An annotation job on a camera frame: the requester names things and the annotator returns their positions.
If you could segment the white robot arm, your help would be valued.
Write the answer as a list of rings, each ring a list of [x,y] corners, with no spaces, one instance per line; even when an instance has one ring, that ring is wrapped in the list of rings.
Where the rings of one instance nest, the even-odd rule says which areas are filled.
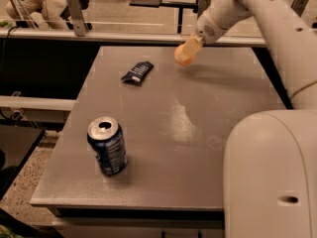
[[[317,238],[317,35],[284,0],[216,0],[176,49],[192,62],[239,21],[254,17],[282,77],[290,110],[253,114],[225,147],[226,238]]]

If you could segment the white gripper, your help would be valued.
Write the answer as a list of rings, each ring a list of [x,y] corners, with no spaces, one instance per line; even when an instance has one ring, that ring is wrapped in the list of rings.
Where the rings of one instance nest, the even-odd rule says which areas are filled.
[[[196,55],[202,49],[202,45],[214,44],[225,34],[226,30],[221,28],[210,13],[205,10],[197,20],[196,37],[190,37],[183,44],[183,51],[190,56]]]

